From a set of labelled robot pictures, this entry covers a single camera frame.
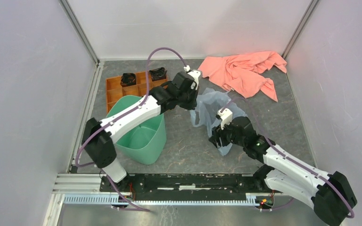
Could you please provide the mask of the translucent blue trash bag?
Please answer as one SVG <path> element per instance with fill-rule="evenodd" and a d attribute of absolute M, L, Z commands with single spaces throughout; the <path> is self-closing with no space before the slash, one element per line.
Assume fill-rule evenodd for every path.
<path fill-rule="evenodd" d="M 243 147 L 246 143 L 239 141 L 231 143 L 226 141 L 221 135 L 215 133 L 216 128 L 220 128 L 221 121 L 216 116 L 227 103 L 231 101 L 227 92 L 215 91 L 206 88 L 201 95 L 197 96 L 197 106 L 190 111 L 190 118 L 193 127 L 205 126 L 209 142 L 217 148 L 222 156 L 229 153 L 233 145 Z"/>

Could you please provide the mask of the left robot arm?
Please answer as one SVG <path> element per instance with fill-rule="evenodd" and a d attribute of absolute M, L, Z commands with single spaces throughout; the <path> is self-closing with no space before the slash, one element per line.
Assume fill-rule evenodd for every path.
<path fill-rule="evenodd" d="M 176 106 L 195 109 L 201 76 L 199 70 L 179 72 L 172 81 L 153 87 L 141 100 L 114 116 L 100 121 L 89 119 L 77 155 L 85 150 L 92 164 L 106 174 L 111 186 L 118 192 L 125 191 L 129 187 L 129 179 L 117 159 L 115 143 L 138 125 Z"/>

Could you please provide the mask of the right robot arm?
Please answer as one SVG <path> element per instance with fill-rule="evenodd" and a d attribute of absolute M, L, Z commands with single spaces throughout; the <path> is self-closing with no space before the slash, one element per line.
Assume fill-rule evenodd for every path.
<path fill-rule="evenodd" d="M 254 174 L 259 192 L 282 192 L 310 207 L 329 226 L 354 218 L 357 199 L 347 177 L 328 173 L 296 158 L 269 138 L 257 133 L 246 116 L 217 115 L 210 142 L 217 148 L 238 145 L 262 167 Z"/>

